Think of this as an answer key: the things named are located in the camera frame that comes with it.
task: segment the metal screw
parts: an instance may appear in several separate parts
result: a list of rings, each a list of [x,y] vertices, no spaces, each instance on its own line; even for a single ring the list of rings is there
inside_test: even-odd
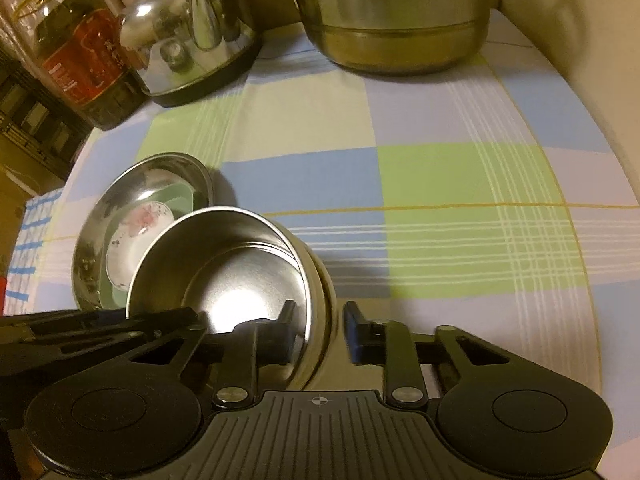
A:
[[[226,388],[220,388],[216,395],[222,402],[233,404],[234,402],[245,400],[249,396],[249,393],[244,388],[239,388],[238,386],[227,386]]]
[[[391,396],[398,402],[418,402],[424,397],[424,394],[413,386],[402,386],[391,392]]]

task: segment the stainless steel pot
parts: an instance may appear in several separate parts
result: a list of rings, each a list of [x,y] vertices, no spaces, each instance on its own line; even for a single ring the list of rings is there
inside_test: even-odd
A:
[[[190,306],[203,313],[211,333],[231,332],[243,321],[276,319],[284,302],[295,300],[294,364],[262,370],[260,382],[301,389],[331,332],[327,288],[306,246],[284,227],[215,206],[184,216],[148,248],[129,289],[127,316]]]
[[[296,0],[312,43],[355,70],[431,72],[476,53],[490,0]]]

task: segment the plaid tablecloth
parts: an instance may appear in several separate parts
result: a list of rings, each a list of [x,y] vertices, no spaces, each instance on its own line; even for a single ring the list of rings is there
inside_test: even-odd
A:
[[[299,25],[279,29],[246,82],[94,132],[25,306],[74,304],[86,215],[166,151],[208,165],[219,203],[307,242],[340,301],[414,331],[455,324],[601,392],[606,473],[640,472],[640,206],[580,100],[499,12],[470,62],[402,79],[341,70]]]

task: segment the wall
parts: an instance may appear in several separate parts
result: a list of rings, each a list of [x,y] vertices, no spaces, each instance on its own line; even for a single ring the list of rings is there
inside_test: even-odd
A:
[[[28,180],[27,177],[21,177],[20,179],[39,194],[64,185],[62,180],[3,136],[0,136],[0,164],[5,164],[9,168],[14,168],[14,170],[30,176],[32,180]],[[0,173],[2,178],[6,179],[4,171],[0,171]],[[11,186],[17,189],[15,184],[11,183]],[[0,189],[6,189],[4,180],[0,180]]]
[[[6,275],[28,199],[29,195],[0,175],[0,276]]]
[[[503,0],[589,109],[640,196],[640,0]]]

